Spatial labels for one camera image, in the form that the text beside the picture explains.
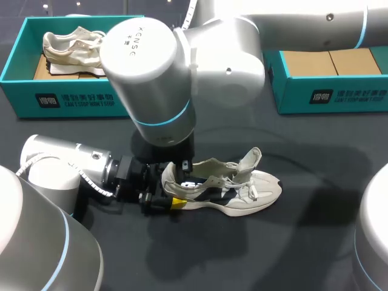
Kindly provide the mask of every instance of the black table surface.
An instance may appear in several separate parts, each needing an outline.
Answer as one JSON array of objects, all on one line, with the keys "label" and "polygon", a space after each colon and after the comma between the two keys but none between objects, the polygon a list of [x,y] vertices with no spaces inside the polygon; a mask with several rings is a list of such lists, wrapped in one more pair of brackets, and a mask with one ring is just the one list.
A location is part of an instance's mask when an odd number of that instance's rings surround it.
[{"label": "black table surface", "polygon": [[[0,68],[11,47],[0,43]],[[268,84],[236,109],[194,102],[195,161],[238,161],[257,146],[258,169],[278,177],[283,193],[240,218],[212,209],[145,217],[131,204],[109,215],[90,203],[81,222],[104,254],[102,290],[351,290],[354,222],[364,189],[388,161],[388,115],[282,116]],[[119,158],[131,154],[134,131],[125,118],[20,120],[0,90],[0,165],[12,171],[33,134]]]}]

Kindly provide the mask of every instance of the white sneaker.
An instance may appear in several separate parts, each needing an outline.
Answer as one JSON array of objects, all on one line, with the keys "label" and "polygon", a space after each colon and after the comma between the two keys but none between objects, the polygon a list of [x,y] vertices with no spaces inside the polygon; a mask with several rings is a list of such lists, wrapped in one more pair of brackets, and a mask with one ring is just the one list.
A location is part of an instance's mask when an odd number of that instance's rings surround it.
[{"label": "white sneaker", "polygon": [[104,32],[90,32],[80,26],[69,35],[46,32],[43,36],[43,52],[51,63],[50,73],[67,75],[89,72],[105,76],[99,58],[104,36]]},{"label": "white sneaker", "polygon": [[260,158],[260,150],[254,147],[239,164],[214,158],[199,162],[181,185],[176,183],[171,162],[163,171],[162,186],[176,198],[173,209],[213,207],[229,216],[248,215],[273,204],[282,192],[276,177],[255,170]]}]

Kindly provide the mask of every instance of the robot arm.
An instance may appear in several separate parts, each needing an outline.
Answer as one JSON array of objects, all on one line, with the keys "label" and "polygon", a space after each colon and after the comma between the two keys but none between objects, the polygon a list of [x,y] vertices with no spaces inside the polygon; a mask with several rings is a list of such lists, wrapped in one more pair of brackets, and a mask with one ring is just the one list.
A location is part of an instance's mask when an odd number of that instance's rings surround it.
[{"label": "robot arm", "polygon": [[112,28],[101,47],[109,81],[154,146],[175,146],[190,136],[192,98],[227,107],[257,98],[265,79],[263,49],[388,45],[385,0],[193,0],[190,8],[194,4],[187,30],[135,18]]},{"label": "robot arm", "polygon": [[385,0],[192,0],[184,28],[242,16],[258,28],[263,50],[326,51],[388,45]]}]

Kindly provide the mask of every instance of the cardboard box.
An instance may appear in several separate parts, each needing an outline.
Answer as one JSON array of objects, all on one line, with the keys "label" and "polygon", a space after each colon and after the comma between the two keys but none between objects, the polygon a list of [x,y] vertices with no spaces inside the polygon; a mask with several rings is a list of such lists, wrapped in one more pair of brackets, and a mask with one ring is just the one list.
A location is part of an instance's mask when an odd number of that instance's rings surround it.
[{"label": "cardboard box", "polygon": [[26,18],[0,76],[0,86],[17,116],[128,116],[108,79],[83,74],[51,76],[42,59],[42,39],[47,30],[66,35],[78,26],[108,32],[116,24],[133,17],[142,16]]},{"label": "cardboard box", "polygon": [[388,111],[388,47],[264,59],[279,113]]}]

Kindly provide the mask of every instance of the shoe lace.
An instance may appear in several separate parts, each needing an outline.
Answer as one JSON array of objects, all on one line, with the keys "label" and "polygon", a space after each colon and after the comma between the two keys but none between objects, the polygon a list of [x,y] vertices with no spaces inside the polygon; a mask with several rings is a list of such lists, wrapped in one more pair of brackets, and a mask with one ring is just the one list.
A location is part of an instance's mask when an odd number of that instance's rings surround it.
[{"label": "shoe lace", "polygon": [[99,50],[99,48],[102,44],[102,40],[104,39],[106,34],[105,34],[105,32],[102,32],[100,30],[95,30],[94,32],[92,32],[92,36],[95,36],[97,38],[90,44],[90,48]]},{"label": "shoe lace", "polygon": [[[238,166],[238,164],[236,162],[227,162],[226,166],[228,168],[235,169]],[[245,199],[245,197],[241,196],[241,189],[244,186],[247,186],[249,188],[249,190],[248,190],[248,197],[251,200],[256,201],[259,198],[259,194],[257,193],[257,189],[256,189],[256,187],[255,187],[255,185],[254,185],[254,183],[253,183],[253,181],[251,179],[249,179],[249,181],[241,183],[241,184],[233,182],[229,177],[226,178],[225,181],[226,181],[225,188],[227,188],[227,189],[238,189],[237,195],[238,195],[239,199],[245,201],[246,203],[249,203],[249,201],[247,201]]]}]

